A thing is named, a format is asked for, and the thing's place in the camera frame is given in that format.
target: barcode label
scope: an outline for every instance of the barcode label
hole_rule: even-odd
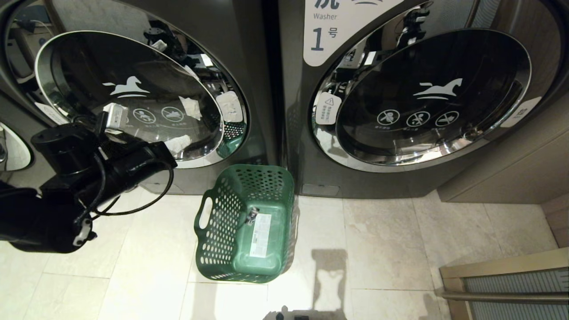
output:
[[[253,228],[253,238],[251,239],[251,250],[249,251],[249,256],[255,258],[265,258],[267,256],[270,231],[271,215],[257,214],[257,217],[255,218],[255,227]]]

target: floor tile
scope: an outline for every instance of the floor tile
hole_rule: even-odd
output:
[[[43,274],[25,320],[95,320],[109,279]]]
[[[484,204],[506,257],[557,249],[537,204]]]
[[[180,320],[260,320],[266,300],[266,285],[189,282]]]
[[[135,214],[100,320],[178,320],[196,243],[193,212],[200,199],[164,199]]]
[[[442,203],[436,191],[413,199],[435,289],[442,291],[439,268],[502,257],[490,219],[480,203]],[[448,304],[437,298],[443,319]]]
[[[354,289],[432,290],[411,199],[344,199]]]
[[[0,241],[0,319],[24,318],[49,256]]]
[[[291,268],[269,283],[269,308],[339,311],[351,318],[343,204],[299,199],[299,227]]]
[[[123,193],[109,212],[136,209],[141,200],[142,188]],[[75,276],[110,278],[117,262],[119,251],[129,230],[134,215],[102,216],[93,222],[98,238],[86,243],[81,249],[68,255],[52,255],[45,272]]]
[[[352,290],[355,319],[439,320],[433,292]]]

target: green laundry basket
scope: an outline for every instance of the green laundry basket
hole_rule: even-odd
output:
[[[208,198],[213,208],[202,229],[199,221],[206,214]],[[200,273],[220,281],[275,279],[287,264],[293,205],[294,182],[284,168],[233,165],[225,169],[214,188],[204,193],[194,222]]]

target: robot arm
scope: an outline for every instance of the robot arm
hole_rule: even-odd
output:
[[[166,194],[177,164],[165,144],[135,138],[111,141],[102,125],[106,118],[102,112],[94,132],[71,123],[32,137],[32,144],[56,175],[40,187],[41,198],[35,189],[0,182],[0,240],[28,252],[73,252],[97,236],[93,232],[96,217],[91,212],[99,204],[162,170],[170,171],[170,179],[162,195],[151,203],[128,212],[96,212],[134,213]]]

